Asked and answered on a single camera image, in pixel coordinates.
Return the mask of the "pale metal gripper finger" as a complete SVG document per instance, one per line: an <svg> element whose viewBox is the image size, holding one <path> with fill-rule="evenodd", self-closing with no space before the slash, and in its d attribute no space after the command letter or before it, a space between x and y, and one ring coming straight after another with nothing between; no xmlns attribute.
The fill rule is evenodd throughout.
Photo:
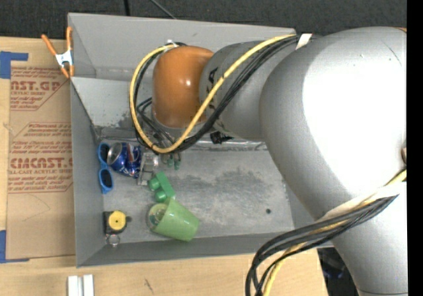
<svg viewBox="0 0 423 296"><path fill-rule="evenodd" d="M159 156L154 153L144 153L142 156L142 171L154 171L159 166Z"/></svg>
<svg viewBox="0 0 423 296"><path fill-rule="evenodd" d="M153 171L141 170L136 180L138 186L147 186L153 176Z"/></svg>

